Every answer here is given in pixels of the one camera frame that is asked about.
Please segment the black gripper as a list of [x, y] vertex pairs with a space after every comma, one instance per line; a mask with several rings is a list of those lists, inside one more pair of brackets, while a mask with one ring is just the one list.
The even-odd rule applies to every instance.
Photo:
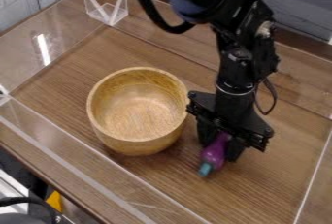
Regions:
[[247, 147], [266, 151], [274, 130], [256, 112], [258, 87], [244, 92], [215, 93], [192, 90], [188, 93], [187, 111], [196, 117], [199, 140], [204, 147], [213, 142], [220, 131], [234, 138], [228, 141], [227, 159], [235, 162]]

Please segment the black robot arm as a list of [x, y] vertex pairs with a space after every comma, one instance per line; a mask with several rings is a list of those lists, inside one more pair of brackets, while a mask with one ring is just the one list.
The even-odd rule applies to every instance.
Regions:
[[208, 24], [217, 37], [221, 56], [213, 93], [191, 91], [187, 111], [196, 116], [203, 145], [227, 135], [224, 158], [234, 162], [244, 150], [264, 151], [274, 130], [263, 117], [270, 114], [258, 103], [259, 86], [271, 85], [278, 71], [274, 11], [264, 0], [169, 0], [184, 22], [172, 25], [152, 0], [138, 0], [146, 15], [167, 32], [183, 34]]

